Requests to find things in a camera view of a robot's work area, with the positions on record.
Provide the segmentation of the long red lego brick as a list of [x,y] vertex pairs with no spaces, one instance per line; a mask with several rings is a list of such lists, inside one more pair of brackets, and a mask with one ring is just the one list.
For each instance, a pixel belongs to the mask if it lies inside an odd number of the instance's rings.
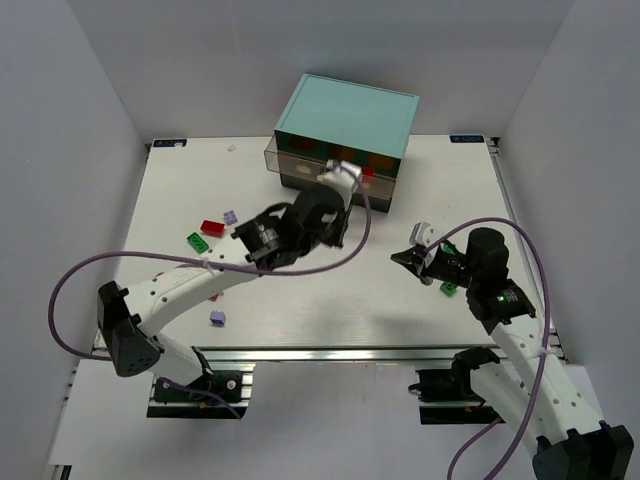
[[363,185],[369,186],[375,179],[375,171],[373,168],[363,167],[361,169],[361,181]]

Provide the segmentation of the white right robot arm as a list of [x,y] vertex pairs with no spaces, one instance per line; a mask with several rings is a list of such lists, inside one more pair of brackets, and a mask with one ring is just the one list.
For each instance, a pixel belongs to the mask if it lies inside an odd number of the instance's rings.
[[458,353],[452,373],[462,395],[487,401],[527,449],[538,479],[622,479],[634,441],[611,426],[584,398],[548,348],[549,326],[539,324],[524,291],[509,277],[501,232],[481,227],[464,252],[426,222],[416,224],[409,249],[392,255],[422,284],[435,280],[465,289],[469,310],[500,347],[505,368],[488,347]]

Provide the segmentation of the long green lego brick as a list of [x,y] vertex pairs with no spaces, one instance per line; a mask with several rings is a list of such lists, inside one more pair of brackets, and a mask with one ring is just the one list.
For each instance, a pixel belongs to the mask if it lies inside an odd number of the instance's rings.
[[447,253],[455,254],[457,252],[456,248],[446,242],[441,244],[441,249]]

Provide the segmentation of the green lego cube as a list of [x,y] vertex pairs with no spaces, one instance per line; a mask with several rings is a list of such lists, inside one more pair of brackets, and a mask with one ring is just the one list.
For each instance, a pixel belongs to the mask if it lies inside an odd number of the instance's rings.
[[456,293],[457,286],[454,283],[443,282],[440,285],[440,291],[443,292],[448,297],[453,296]]

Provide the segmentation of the lilac lego brick rear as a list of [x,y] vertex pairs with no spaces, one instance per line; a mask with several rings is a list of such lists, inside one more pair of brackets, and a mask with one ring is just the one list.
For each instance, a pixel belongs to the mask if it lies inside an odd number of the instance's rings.
[[236,213],[233,210],[223,213],[223,220],[227,226],[234,225],[238,222]]

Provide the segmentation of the lilac lego brick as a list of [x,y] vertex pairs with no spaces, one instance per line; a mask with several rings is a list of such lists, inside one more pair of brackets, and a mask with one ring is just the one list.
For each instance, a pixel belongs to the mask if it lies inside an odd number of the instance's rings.
[[227,226],[234,225],[238,222],[236,213],[233,210],[223,213],[223,220]]
[[226,324],[226,315],[222,311],[214,310],[210,313],[209,320],[214,326],[223,327]]

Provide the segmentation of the teal drawer cabinet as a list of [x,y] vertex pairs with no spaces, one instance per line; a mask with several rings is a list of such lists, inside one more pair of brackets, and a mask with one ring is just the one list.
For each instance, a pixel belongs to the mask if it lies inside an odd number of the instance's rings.
[[[375,176],[394,179],[396,187],[418,104],[419,97],[414,94],[305,74],[280,115],[269,144],[311,160],[338,160],[361,169],[373,168]],[[277,174],[282,186],[296,190],[318,182]],[[393,196],[380,199],[367,195],[372,209],[390,210]]]

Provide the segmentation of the right blue corner label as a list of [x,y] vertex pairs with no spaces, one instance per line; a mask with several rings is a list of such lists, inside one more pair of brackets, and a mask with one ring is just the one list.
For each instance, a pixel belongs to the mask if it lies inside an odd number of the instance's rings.
[[450,135],[449,140],[452,143],[484,143],[485,139],[482,135]]

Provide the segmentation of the blue corner label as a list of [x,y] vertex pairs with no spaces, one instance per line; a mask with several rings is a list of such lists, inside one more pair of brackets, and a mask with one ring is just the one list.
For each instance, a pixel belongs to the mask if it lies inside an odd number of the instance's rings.
[[187,144],[186,139],[155,139],[152,143],[153,148],[182,148]]
[[485,139],[482,135],[450,135],[449,140],[452,143],[484,143]]

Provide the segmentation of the green lego plate left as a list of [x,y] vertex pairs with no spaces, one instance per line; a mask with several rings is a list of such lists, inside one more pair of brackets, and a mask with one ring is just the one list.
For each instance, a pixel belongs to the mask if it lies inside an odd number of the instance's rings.
[[203,254],[210,248],[209,244],[196,232],[191,233],[186,241],[197,254]]

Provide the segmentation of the lilac lego brick front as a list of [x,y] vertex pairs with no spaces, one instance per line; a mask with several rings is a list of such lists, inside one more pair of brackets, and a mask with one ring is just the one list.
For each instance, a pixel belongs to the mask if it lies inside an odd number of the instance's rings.
[[214,326],[223,327],[226,324],[226,315],[222,311],[214,310],[210,313],[209,320]]

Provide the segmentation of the left blue corner label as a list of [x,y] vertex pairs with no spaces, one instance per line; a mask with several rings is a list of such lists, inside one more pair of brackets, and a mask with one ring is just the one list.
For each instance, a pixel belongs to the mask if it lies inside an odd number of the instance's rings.
[[152,143],[153,148],[182,148],[187,144],[186,139],[155,139]]

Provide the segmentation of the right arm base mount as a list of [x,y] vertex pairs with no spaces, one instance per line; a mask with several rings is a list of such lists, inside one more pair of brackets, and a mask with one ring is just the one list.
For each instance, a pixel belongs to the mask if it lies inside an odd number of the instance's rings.
[[472,371],[484,364],[499,364],[499,357],[488,347],[475,347],[457,353],[448,369],[417,370],[418,382],[408,387],[416,394],[421,425],[488,425],[497,412],[471,388]]

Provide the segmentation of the aluminium table front rail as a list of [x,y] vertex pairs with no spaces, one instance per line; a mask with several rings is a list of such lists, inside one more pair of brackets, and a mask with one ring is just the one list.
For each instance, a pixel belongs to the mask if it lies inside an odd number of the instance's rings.
[[329,348],[329,349],[230,349],[204,348],[200,350],[210,362],[422,362],[452,360],[469,346],[449,348]]

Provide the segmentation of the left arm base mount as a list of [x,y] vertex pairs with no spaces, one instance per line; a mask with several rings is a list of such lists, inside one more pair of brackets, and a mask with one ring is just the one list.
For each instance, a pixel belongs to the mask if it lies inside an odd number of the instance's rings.
[[254,364],[212,363],[204,380],[176,388],[155,375],[146,416],[152,419],[240,420],[251,399]]

